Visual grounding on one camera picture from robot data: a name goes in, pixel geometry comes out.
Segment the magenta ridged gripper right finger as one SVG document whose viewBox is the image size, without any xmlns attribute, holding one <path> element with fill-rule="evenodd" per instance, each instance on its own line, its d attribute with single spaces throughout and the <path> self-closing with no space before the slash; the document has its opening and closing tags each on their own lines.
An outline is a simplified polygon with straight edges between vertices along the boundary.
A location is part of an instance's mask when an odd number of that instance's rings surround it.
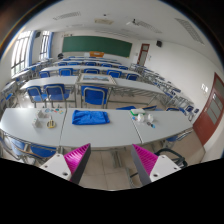
<svg viewBox="0 0 224 224">
<path fill-rule="evenodd" d="M 166 155 L 154 153 L 133 144 L 131 155 L 143 186 L 180 170 Z"/>
</svg>

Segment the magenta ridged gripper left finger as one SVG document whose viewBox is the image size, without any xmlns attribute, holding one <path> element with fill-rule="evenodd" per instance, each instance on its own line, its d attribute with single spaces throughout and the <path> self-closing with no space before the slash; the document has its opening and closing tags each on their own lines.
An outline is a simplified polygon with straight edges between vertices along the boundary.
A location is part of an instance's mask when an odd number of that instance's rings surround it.
<svg viewBox="0 0 224 224">
<path fill-rule="evenodd" d="M 74 184 L 79 184 L 90 154 L 91 145 L 85 144 L 66 153 L 65 155 L 59 153 L 55 154 L 41 166 L 41 169 Z"/>
</svg>

